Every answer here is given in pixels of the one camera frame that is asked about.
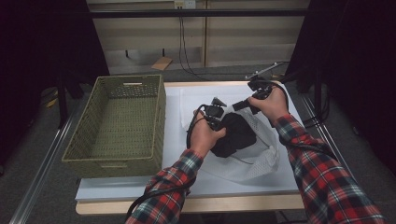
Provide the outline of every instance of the white table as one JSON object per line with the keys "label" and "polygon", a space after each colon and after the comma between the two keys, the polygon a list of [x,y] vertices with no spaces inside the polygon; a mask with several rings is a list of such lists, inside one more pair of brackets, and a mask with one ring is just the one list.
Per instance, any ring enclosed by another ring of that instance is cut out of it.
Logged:
{"label": "white table", "polygon": [[[206,91],[215,86],[217,90],[237,88],[238,92],[244,92],[247,96],[252,93],[246,82],[165,83],[167,104],[163,167],[172,165],[185,148],[185,131],[181,128],[180,113],[177,110],[180,92],[182,89],[189,90],[186,88],[196,89],[197,86],[201,86]],[[292,101],[290,101],[290,113],[300,119]],[[279,147],[279,150],[279,168],[275,173],[244,183],[235,183],[200,171],[182,212],[303,209],[304,205],[295,185],[287,151],[283,146]],[[125,214],[133,200],[141,196],[149,178],[150,176],[82,179],[76,197],[78,201],[76,210],[81,215]]]}

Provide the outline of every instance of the plaid shirt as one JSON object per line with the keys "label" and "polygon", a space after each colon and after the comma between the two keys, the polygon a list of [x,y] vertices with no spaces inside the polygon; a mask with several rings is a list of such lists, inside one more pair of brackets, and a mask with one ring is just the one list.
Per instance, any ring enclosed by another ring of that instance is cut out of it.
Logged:
{"label": "plaid shirt", "polygon": [[[322,145],[292,116],[275,122],[276,130],[293,144]],[[331,157],[315,151],[288,148],[294,177],[311,223],[387,223],[376,205],[350,174]],[[193,179],[203,159],[186,149],[172,167],[149,181],[146,191],[180,186]],[[126,223],[177,223],[187,191],[151,198],[136,207]]]}

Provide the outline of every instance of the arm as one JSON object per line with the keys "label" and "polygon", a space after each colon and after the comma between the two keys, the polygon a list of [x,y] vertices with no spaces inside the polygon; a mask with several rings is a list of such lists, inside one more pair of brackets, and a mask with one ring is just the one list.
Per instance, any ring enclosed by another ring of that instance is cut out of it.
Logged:
{"label": "arm", "polygon": [[[289,114],[283,92],[275,88],[263,101],[249,98],[252,105],[273,122],[279,137],[293,144],[324,144],[314,139]],[[312,223],[386,223],[376,205],[356,181],[330,156],[298,147],[288,147],[294,178]]]}
{"label": "arm", "polygon": [[[198,121],[191,134],[191,147],[171,167],[152,177],[145,193],[181,186],[196,177],[207,152],[225,135],[225,129],[214,132],[202,118],[202,114],[198,113]],[[188,193],[187,189],[179,190],[147,199],[136,207],[126,223],[178,223]]]}

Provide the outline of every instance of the hand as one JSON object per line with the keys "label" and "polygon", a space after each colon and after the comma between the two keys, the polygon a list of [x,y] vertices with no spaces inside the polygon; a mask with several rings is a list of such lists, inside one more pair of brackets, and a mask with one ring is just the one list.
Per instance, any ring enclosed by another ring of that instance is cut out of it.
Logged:
{"label": "hand", "polygon": [[258,100],[251,96],[247,100],[251,105],[258,107],[272,123],[289,114],[285,94],[278,87],[273,87],[271,94],[265,100]]}
{"label": "hand", "polygon": [[209,152],[209,150],[216,144],[218,139],[225,136],[226,132],[225,128],[218,132],[213,131],[204,119],[202,111],[198,111],[195,122],[196,123],[191,134],[190,149],[196,151],[204,158],[207,155],[207,152]]}

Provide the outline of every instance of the black cable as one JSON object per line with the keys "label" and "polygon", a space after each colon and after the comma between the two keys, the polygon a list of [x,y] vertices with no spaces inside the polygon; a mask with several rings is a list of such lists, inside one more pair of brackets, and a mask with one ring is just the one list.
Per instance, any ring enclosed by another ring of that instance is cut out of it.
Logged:
{"label": "black cable", "polygon": [[[315,115],[313,118],[303,120],[303,125],[305,126],[306,129],[320,125],[329,117],[329,114],[330,114],[330,93],[329,93],[329,90],[327,90],[326,94],[327,94],[326,101],[325,101],[324,106],[321,109],[322,112],[319,115]],[[311,122],[311,121],[314,121],[315,123],[307,125],[307,123]]]}
{"label": "black cable", "polygon": [[195,179],[196,179],[196,177],[195,177],[194,179],[190,180],[189,182],[183,184],[183,185],[176,186],[176,187],[173,187],[173,188],[170,188],[170,189],[158,189],[158,190],[155,190],[155,191],[152,191],[152,192],[145,193],[143,196],[139,197],[138,199],[136,199],[136,200],[131,204],[131,206],[130,206],[129,209],[128,209],[128,212],[126,213],[125,221],[128,220],[128,218],[131,216],[131,214],[132,214],[132,212],[134,211],[134,209],[135,209],[139,204],[141,204],[143,201],[145,201],[145,200],[147,200],[147,199],[149,199],[149,198],[152,198],[152,197],[156,197],[156,196],[165,194],[165,193],[174,192],[174,191],[178,191],[178,190],[188,189],[189,187],[191,187],[191,186],[194,184]]}
{"label": "black cable", "polygon": [[284,221],[279,222],[278,224],[293,224],[293,223],[307,223],[308,220],[291,220],[291,221]]}
{"label": "black cable", "polygon": [[[187,73],[189,73],[189,74],[192,74],[192,75],[195,75],[196,77],[198,77],[198,78],[200,78],[200,79],[203,79],[203,80],[205,80],[205,81],[211,81],[211,80],[209,80],[209,79],[206,79],[206,78],[204,78],[204,77],[199,77],[199,76],[204,76],[204,75],[244,75],[244,76],[248,76],[248,75],[252,75],[253,73],[210,73],[210,72],[206,72],[206,73],[196,73],[196,72],[194,72],[193,70],[192,70],[192,68],[190,67],[190,63],[189,63],[189,59],[188,59],[188,56],[187,56],[187,51],[186,51],[186,40],[185,40],[185,35],[184,35],[184,21],[183,21],[183,18],[182,17],[179,17],[179,23],[180,23],[180,41],[179,41],[179,50],[178,50],[178,58],[179,58],[179,60],[180,60],[180,65],[181,65],[181,68],[185,71],[185,72],[187,72]],[[184,66],[183,66],[183,64],[182,64],[182,62],[181,62],[181,43],[183,42],[183,49],[184,49],[184,56],[185,56],[185,58],[186,58],[186,64],[187,64],[187,66],[188,66],[188,68],[189,68],[189,70],[187,70]]]}
{"label": "black cable", "polygon": [[283,213],[283,211],[279,211],[279,214],[285,218],[286,221],[289,221],[289,219],[286,217],[285,213]]}
{"label": "black cable", "polygon": [[307,144],[293,144],[291,142],[285,141],[280,136],[279,136],[279,142],[282,145],[286,146],[286,147],[295,147],[295,148],[299,148],[299,149],[302,149],[302,150],[310,150],[310,151],[323,153],[323,154],[335,159],[336,161],[338,161],[338,159],[335,157],[334,153],[332,153],[332,150],[329,149],[326,144],[319,144],[319,145],[316,145],[316,146],[307,145]]}
{"label": "black cable", "polygon": [[189,129],[187,130],[187,137],[186,137],[186,146],[187,146],[187,148],[190,148],[190,147],[191,147],[191,134],[192,134],[192,129],[194,129],[195,124],[200,120],[200,119],[199,119],[199,120],[195,121],[196,118],[197,118],[197,115],[198,115],[198,113],[200,113],[201,108],[202,108],[202,107],[205,107],[205,106],[206,106],[206,105],[200,105],[200,106],[195,110],[195,112],[194,112],[194,116],[192,117],[192,120],[191,120],[191,122],[190,122]]}

